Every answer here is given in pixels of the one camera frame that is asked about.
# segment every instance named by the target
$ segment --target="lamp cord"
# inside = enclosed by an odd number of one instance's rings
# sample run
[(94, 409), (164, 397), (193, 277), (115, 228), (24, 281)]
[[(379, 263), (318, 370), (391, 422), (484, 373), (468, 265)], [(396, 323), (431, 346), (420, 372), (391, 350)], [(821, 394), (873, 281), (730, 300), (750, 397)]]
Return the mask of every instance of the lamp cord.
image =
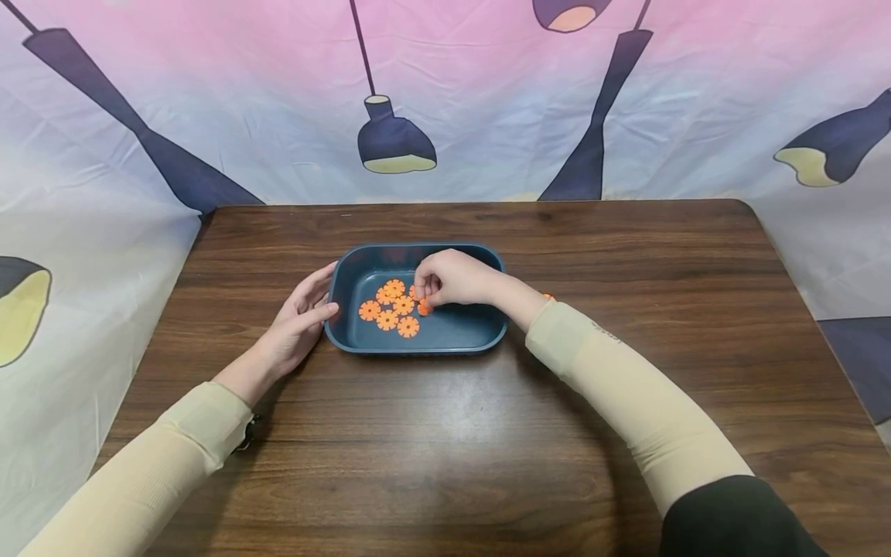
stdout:
[(365, 75), (368, 76), (368, 88), (374, 93), (374, 80), (372, 79), (372, 67), (368, 64), (368, 53), (365, 51), (365, 39), (362, 38), (362, 26), (359, 25), (359, 13), (356, 11), (356, 0), (349, 0), (349, 7), (353, 11), (353, 22), (356, 24), (356, 36), (359, 38), (359, 48), (362, 49), (362, 61), (365, 62)]
[(12, 2), (10, 0), (0, 0), (0, 4), (6, 6), (6, 9), (12, 12), (12, 15), (14, 15), (17, 20), (21, 21), (21, 24), (27, 27), (28, 31), (30, 31), (31, 33), (37, 33), (40, 30), (35, 27), (35, 25), (31, 23), (28, 18), (25, 17), (24, 13), (19, 12), (19, 8), (12, 5)]
[(644, 0), (643, 7), (641, 8), (641, 15), (637, 16), (637, 23), (634, 24), (635, 31), (641, 28), (641, 25), (643, 24), (643, 16), (647, 14), (647, 10), (650, 8), (650, 2), (651, 0)]

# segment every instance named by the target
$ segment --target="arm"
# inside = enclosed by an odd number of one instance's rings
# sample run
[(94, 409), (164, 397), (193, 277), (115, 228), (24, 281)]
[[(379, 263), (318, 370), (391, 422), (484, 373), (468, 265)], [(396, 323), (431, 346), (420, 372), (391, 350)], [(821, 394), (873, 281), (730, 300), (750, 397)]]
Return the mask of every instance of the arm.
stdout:
[(631, 347), (566, 304), (454, 250), (418, 267), (415, 291), (446, 302), (498, 307), (527, 333), (526, 346), (597, 410), (626, 442), (659, 512), (717, 479), (752, 475), (708, 416)]
[(660, 554), (825, 555), (702, 409), (586, 315), (453, 250), (421, 262), (414, 286), (433, 307), (498, 307), (591, 403), (628, 445), (664, 518)]
[(309, 353), (322, 322), (334, 265), (291, 294), (257, 344), (199, 385), (109, 460), (20, 555), (142, 554), (183, 500), (244, 440), (250, 407)]

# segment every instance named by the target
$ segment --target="pendant lamp illustration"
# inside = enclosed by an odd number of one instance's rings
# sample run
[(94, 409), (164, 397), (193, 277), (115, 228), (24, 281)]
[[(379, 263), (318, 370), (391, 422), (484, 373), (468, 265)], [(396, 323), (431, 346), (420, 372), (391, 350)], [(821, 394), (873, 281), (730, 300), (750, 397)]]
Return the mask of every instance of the pendant lamp illustration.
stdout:
[(643, 16), (650, 7), (646, 0), (634, 29), (618, 36), (600, 95), (594, 103), (591, 123), (575, 150), (563, 163), (560, 172), (539, 196), (540, 201), (598, 200), (603, 196), (603, 158), (605, 156), (603, 123), (619, 91), (641, 59), (653, 36), (652, 31), (640, 29)]
[(612, 0), (532, 0), (538, 23), (549, 31), (574, 33), (597, 19)]
[(411, 120), (393, 113), (393, 103), (389, 97), (375, 92), (356, 0), (349, 0), (349, 6), (353, 11), (356, 36), (365, 64), (365, 76), (368, 77), (368, 87), (372, 92), (365, 99), (365, 109), (370, 119), (359, 130), (359, 158), (363, 166), (379, 174), (402, 174), (434, 168), (437, 165), (437, 152), (433, 142)]
[(838, 185), (854, 175), (863, 158), (889, 132), (891, 89), (861, 109), (816, 124), (773, 158), (791, 166), (801, 185)]
[(28, 349), (49, 300), (50, 272), (22, 258), (0, 256), (0, 367)]
[(151, 130), (67, 29), (38, 29), (11, 0), (0, 0), (0, 4), (31, 32), (22, 43), (25, 48), (135, 134), (185, 206), (205, 217), (224, 205), (264, 204), (216, 168)]

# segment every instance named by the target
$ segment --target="black sleeve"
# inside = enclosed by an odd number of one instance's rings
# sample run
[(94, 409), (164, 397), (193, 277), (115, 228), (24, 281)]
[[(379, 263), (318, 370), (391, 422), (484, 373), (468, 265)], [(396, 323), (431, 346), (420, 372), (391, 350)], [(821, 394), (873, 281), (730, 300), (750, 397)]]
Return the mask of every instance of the black sleeve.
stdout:
[(678, 499), (662, 522), (662, 557), (812, 557), (824, 552), (766, 482), (731, 476)]

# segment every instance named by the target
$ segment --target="orange gear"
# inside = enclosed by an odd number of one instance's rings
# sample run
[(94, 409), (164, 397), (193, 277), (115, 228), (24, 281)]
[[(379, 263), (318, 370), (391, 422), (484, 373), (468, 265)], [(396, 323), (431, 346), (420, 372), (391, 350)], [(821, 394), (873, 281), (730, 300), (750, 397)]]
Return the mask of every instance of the orange gear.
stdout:
[(408, 296), (400, 296), (393, 300), (393, 311), (397, 315), (408, 315), (414, 309), (414, 300)]
[(385, 309), (378, 315), (378, 328), (382, 331), (392, 331), (396, 329), (398, 321), (399, 315), (396, 315), (396, 312)]
[(421, 324), (418, 323), (418, 320), (414, 317), (403, 317), (399, 320), (399, 325), (397, 326), (397, 331), (399, 332), (399, 336), (410, 339), (414, 335), (418, 334), (418, 331), (421, 330)]
[(392, 279), (384, 284), (383, 289), (384, 294), (387, 294), (392, 299), (396, 299), (405, 294), (405, 283), (399, 279)]
[(387, 290), (383, 286), (378, 289), (378, 293), (374, 295), (374, 298), (378, 300), (378, 303), (382, 306), (387, 306), (393, 303), (393, 297), (387, 294)]
[(433, 308), (427, 305), (426, 298), (422, 298), (421, 301), (418, 302), (418, 313), (424, 317), (433, 313)]
[(370, 299), (359, 306), (359, 316), (363, 321), (374, 321), (380, 315), (380, 304)]

